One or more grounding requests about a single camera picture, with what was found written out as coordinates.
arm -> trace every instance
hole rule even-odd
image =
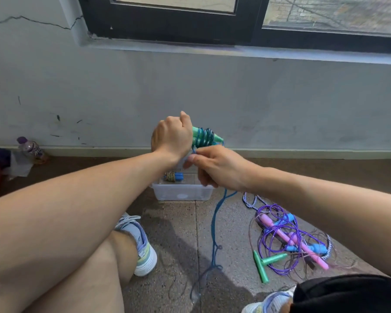
[[[259,194],[391,276],[391,194],[260,167],[221,146],[189,158],[202,184]]]
[[[43,293],[73,272],[110,234],[130,203],[188,153],[192,136],[190,117],[182,112],[181,118],[158,124],[152,153],[1,197],[0,285],[15,292],[28,285]]]

black shorts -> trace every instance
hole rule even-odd
[[[391,313],[391,278],[344,275],[297,285],[290,313]]]

baseboard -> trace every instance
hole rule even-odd
[[[16,146],[0,146],[15,149]],[[43,147],[56,157],[134,157],[151,151],[149,147]],[[313,149],[263,149],[234,148],[245,158],[292,159],[391,159],[389,150],[313,150]]]

hand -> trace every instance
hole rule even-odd
[[[152,134],[151,148],[164,152],[177,164],[191,149],[193,143],[193,124],[190,117],[181,111],[180,117],[168,116],[158,123]]]
[[[198,167],[198,179],[204,186],[223,186],[230,190],[249,191],[252,173],[259,168],[234,151],[220,145],[202,147],[197,154],[192,154],[184,163],[184,168],[191,165]]]

plastic storage box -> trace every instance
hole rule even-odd
[[[163,178],[152,183],[152,188],[158,200],[198,200],[207,201],[213,192],[213,186],[203,186],[197,177],[197,172],[182,172],[184,180],[168,182]]]

